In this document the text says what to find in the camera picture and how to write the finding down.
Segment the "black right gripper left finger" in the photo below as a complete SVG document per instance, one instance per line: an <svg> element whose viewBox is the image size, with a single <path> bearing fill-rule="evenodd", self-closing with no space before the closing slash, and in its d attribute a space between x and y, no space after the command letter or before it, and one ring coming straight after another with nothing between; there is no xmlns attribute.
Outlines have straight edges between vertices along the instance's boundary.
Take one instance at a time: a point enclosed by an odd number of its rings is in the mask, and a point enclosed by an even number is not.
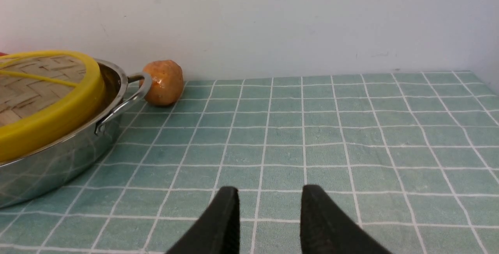
<svg viewBox="0 0 499 254"><path fill-rule="evenodd" d="M168 254L239 254L239 194L222 187L201 217L167 251Z"/></svg>

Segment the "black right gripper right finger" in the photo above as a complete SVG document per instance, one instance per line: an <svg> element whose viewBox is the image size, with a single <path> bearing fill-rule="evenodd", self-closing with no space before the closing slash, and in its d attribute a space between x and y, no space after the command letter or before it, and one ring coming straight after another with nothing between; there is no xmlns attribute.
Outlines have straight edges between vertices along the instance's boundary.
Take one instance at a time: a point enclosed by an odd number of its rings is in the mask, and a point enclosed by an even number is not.
<svg viewBox="0 0 499 254"><path fill-rule="evenodd" d="M358 226L319 185L304 185L301 196L303 254L389 254Z"/></svg>

